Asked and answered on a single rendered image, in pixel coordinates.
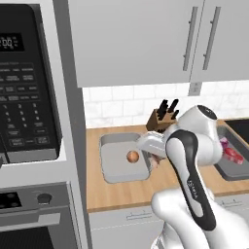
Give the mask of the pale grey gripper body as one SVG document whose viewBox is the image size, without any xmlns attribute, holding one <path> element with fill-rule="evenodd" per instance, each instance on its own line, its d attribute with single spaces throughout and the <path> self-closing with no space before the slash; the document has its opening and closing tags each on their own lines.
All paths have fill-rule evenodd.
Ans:
<svg viewBox="0 0 249 249">
<path fill-rule="evenodd" d="M 156 155 L 160 158 L 166 158 L 165 143 L 168 138 L 168 132 L 158 133 L 156 131 L 148 131 L 142 134 L 136 141 L 139 150 Z"/>
</svg>

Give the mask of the pinkish brown steak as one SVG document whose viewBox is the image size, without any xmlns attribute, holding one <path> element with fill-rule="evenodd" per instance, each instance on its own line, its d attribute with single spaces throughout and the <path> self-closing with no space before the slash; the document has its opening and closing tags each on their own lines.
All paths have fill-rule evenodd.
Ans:
<svg viewBox="0 0 249 249">
<path fill-rule="evenodd" d="M 150 157 L 150 162 L 151 162 L 151 166 L 153 169 L 156 169 L 159 167 L 160 162 L 163 160 L 162 157 L 158 157 L 156 155 L 151 155 Z"/>
</svg>

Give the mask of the brown onion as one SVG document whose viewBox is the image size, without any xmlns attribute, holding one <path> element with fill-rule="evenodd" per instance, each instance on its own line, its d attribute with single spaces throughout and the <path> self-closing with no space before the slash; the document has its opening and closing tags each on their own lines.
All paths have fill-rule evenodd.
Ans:
<svg viewBox="0 0 249 249">
<path fill-rule="evenodd" d="M 130 163 L 136 163 L 139 161 L 139 154 L 136 151 L 129 151 L 126 155 L 126 159 Z"/>
</svg>

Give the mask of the grey tupperware container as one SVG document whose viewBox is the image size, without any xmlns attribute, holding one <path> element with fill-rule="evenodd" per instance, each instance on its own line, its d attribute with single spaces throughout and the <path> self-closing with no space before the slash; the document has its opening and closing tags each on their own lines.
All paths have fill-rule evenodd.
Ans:
<svg viewBox="0 0 249 249">
<path fill-rule="evenodd" d="M 116 184 L 130 181 L 143 181 L 150 176 L 148 154 L 136 146 L 139 133 L 107 133 L 99 139 L 101 170 L 105 181 Z M 126 159 L 129 151 L 139 154 L 139 161 L 130 163 Z"/>
<path fill-rule="evenodd" d="M 228 160 L 225 156 L 215 164 L 222 177 L 227 181 L 237 181 L 249 179 L 249 146 L 243 143 L 228 127 L 217 127 L 219 138 L 228 139 L 228 147 L 239 153 L 242 163 Z"/>
</svg>

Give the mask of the red steak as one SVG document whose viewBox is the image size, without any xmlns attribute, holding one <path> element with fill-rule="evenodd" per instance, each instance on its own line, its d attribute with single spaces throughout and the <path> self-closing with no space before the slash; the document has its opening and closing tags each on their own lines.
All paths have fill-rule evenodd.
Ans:
<svg viewBox="0 0 249 249">
<path fill-rule="evenodd" d="M 225 159 L 237 164 L 243 164 L 243 156 L 229 146 L 229 140 L 226 137 L 222 137 L 220 143 L 223 147 L 223 157 Z"/>
</svg>

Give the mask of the wooden knife block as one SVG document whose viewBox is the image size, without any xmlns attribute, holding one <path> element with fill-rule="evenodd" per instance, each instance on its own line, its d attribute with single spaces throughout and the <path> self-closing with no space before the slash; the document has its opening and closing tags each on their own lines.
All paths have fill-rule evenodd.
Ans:
<svg viewBox="0 0 249 249">
<path fill-rule="evenodd" d="M 168 104 L 167 100 L 164 99 L 160 107 L 152 112 L 151 117 L 147 121 L 147 130 L 164 133 L 170 125 L 175 124 L 176 116 L 179 113 L 179 111 L 175 109 L 178 102 L 178 99 L 174 99 L 171 104 Z"/>
</svg>

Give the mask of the black hob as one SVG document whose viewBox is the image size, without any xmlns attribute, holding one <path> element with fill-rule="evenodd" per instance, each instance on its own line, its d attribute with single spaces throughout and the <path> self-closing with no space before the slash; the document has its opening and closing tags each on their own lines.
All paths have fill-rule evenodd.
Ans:
<svg viewBox="0 0 249 249">
<path fill-rule="evenodd" d="M 229 120 L 226 124 L 249 144 L 249 119 Z"/>
</svg>

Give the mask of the white drawer front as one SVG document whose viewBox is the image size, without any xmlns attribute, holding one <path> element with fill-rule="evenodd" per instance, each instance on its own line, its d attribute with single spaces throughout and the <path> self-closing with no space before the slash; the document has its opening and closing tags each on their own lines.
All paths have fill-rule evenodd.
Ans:
<svg viewBox="0 0 249 249">
<path fill-rule="evenodd" d="M 127 221 L 131 212 L 150 212 L 152 218 Z M 89 223 L 92 249 L 151 249 L 163 228 L 150 206 L 90 213 Z"/>
<path fill-rule="evenodd" d="M 224 201 L 242 201 L 243 206 L 234 208 L 225 208 L 231 212 L 236 213 L 245 219 L 246 223 L 249 225 L 249 194 L 244 195 L 233 195 L 233 196 L 216 196 L 215 201 L 220 204 L 221 200 Z"/>
</svg>

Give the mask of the wide white cupboard door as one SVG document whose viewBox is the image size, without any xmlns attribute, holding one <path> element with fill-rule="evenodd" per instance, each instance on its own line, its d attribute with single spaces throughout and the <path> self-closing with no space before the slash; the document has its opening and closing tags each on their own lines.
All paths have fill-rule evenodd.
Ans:
<svg viewBox="0 0 249 249">
<path fill-rule="evenodd" d="M 78 85 L 187 83 L 204 0 L 68 0 Z M 198 6 L 187 71 L 192 7 Z"/>
</svg>

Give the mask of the narrow white cupboard door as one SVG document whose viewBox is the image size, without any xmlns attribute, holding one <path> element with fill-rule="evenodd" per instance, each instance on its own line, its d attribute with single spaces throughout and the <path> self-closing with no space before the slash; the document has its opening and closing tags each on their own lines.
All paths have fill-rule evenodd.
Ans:
<svg viewBox="0 0 249 249">
<path fill-rule="evenodd" d="M 222 7 L 207 70 L 202 70 L 210 20 Z M 192 82 L 249 80 L 249 0 L 205 0 L 199 26 Z"/>
</svg>

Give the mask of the black microwave oven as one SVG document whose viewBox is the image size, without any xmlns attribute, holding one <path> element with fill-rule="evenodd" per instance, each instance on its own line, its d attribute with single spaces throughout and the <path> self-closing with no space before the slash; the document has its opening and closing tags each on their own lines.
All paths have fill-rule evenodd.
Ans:
<svg viewBox="0 0 249 249">
<path fill-rule="evenodd" d="M 40 6 L 0 4 L 0 161 L 55 160 L 60 144 Z"/>
</svg>

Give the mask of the steel oven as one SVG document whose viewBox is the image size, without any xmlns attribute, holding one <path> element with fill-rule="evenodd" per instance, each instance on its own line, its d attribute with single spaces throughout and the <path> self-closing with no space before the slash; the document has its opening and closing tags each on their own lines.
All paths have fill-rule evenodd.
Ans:
<svg viewBox="0 0 249 249">
<path fill-rule="evenodd" d="M 0 189 L 0 249 L 82 249 L 68 182 Z"/>
</svg>

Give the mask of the white wall outlet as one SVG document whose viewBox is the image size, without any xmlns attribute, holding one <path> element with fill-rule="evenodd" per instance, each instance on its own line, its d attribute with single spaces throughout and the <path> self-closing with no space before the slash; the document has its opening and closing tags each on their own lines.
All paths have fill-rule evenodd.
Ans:
<svg viewBox="0 0 249 249">
<path fill-rule="evenodd" d="M 202 87 L 202 82 L 190 83 L 189 96 L 199 96 Z"/>
</svg>

